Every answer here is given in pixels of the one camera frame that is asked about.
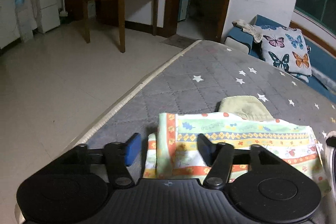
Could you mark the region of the crumpled beige cloth on sofa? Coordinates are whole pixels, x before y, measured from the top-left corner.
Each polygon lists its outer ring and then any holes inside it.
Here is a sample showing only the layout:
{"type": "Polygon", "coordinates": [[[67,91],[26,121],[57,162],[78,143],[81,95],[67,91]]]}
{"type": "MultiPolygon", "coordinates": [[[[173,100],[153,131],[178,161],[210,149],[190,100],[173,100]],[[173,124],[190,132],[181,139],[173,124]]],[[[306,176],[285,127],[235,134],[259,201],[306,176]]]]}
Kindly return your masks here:
{"type": "Polygon", "coordinates": [[[263,37],[263,31],[261,27],[248,24],[245,20],[242,19],[232,21],[232,25],[234,27],[240,28],[242,32],[252,35],[255,43],[261,42],[263,37]]]}

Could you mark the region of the grey star tablecloth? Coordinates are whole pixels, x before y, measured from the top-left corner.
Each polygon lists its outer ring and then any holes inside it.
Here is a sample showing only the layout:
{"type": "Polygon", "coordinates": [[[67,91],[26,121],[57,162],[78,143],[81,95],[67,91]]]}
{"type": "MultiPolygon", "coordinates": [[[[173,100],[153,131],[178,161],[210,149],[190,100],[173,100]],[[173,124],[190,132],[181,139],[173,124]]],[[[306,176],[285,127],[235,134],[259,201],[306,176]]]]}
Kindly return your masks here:
{"type": "Polygon", "coordinates": [[[143,178],[148,137],[158,131],[161,113],[215,113],[233,96],[254,96],[273,118],[310,126],[326,173],[335,102],[256,57],[199,40],[133,88],[76,146],[20,184],[20,223],[335,223],[335,187],[323,195],[311,178],[258,144],[235,148],[223,189],[205,188],[197,178],[143,178]],[[102,150],[134,133],[141,135],[141,152],[127,170],[135,186],[114,188],[102,150]]]}

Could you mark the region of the white refrigerator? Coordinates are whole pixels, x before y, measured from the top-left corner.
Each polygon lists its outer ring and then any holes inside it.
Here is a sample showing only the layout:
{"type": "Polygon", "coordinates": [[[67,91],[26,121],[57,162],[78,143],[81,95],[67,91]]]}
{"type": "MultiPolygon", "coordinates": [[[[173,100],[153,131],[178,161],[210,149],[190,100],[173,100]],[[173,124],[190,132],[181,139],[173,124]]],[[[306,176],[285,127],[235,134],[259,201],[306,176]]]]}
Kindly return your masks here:
{"type": "Polygon", "coordinates": [[[57,0],[37,1],[37,25],[40,33],[45,34],[60,26],[57,0]]]}

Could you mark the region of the colourful patterned child garment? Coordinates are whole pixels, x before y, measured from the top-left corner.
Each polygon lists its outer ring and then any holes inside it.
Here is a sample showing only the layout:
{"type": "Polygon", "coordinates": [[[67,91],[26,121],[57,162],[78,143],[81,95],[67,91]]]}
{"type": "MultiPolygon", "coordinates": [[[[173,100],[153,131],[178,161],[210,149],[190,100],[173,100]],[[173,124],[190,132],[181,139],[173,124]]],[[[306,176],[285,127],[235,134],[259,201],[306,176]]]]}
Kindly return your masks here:
{"type": "Polygon", "coordinates": [[[323,195],[331,190],[313,129],[273,118],[254,96],[224,98],[215,113],[161,113],[158,131],[148,137],[143,178],[204,181],[210,167],[198,152],[199,134],[236,149],[261,145],[316,182],[323,195]]]}

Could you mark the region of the butterfly print pillow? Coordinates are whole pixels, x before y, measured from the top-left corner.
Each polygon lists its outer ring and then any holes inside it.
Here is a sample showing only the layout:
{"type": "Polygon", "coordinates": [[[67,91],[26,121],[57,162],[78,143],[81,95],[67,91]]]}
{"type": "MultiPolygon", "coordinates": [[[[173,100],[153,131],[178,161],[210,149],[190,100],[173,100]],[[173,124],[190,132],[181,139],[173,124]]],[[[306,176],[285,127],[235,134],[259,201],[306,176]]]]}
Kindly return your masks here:
{"type": "Polygon", "coordinates": [[[309,50],[301,30],[284,26],[261,25],[262,40],[256,52],[262,61],[309,82],[309,50]]]}

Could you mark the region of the water dispenser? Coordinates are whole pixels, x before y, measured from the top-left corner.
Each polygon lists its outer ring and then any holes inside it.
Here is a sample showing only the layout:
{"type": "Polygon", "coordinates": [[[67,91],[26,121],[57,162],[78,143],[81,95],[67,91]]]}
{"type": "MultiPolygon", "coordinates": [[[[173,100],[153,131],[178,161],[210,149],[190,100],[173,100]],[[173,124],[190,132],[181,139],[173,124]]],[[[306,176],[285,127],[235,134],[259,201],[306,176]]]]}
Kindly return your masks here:
{"type": "Polygon", "coordinates": [[[28,42],[33,39],[31,20],[28,5],[25,0],[15,0],[15,16],[22,42],[28,42]]]}

